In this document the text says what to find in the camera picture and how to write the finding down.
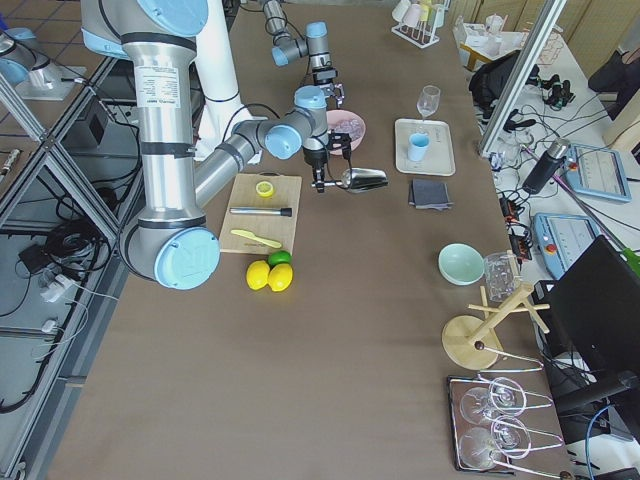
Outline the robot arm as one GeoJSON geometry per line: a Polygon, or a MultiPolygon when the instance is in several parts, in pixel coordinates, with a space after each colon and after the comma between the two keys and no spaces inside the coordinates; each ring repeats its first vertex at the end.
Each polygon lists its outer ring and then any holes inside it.
{"type": "Polygon", "coordinates": [[[292,109],[275,120],[243,104],[219,1],[85,1],[86,47],[129,60],[139,117],[145,207],[123,228],[119,249],[131,271],[188,290],[219,262],[204,205],[262,152],[302,153],[315,169],[327,160],[327,101],[339,98],[324,23],[294,37],[276,1],[261,5],[276,64],[307,58],[314,76],[292,109]]]}
{"type": "Polygon", "coordinates": [[[274,63],[284,67],[306,58],[313,85],[320,87],[325,97],[333,99],[336,108],[340,109],[345,94],[343,85],[337,81],[338,71],[332,61],[326,23],[315,21],[307,24],[304,35],[292,33],[292,24],[280,1],[260,1],[259,4],[265,16],[266,31],[272,37],[274,63]]]}

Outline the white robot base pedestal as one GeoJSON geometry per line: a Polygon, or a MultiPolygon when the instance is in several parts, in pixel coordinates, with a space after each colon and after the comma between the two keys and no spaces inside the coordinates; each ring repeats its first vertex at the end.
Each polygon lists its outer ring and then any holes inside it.
{"type": "Polygon", "coordinates": [[[195,144],[198,162],[231,134],[236,123],[253,119],[241,100],[222,2],[209,0],[207,5],[206,24],[196,36],[195,67],[205,97],[195,144]]]}

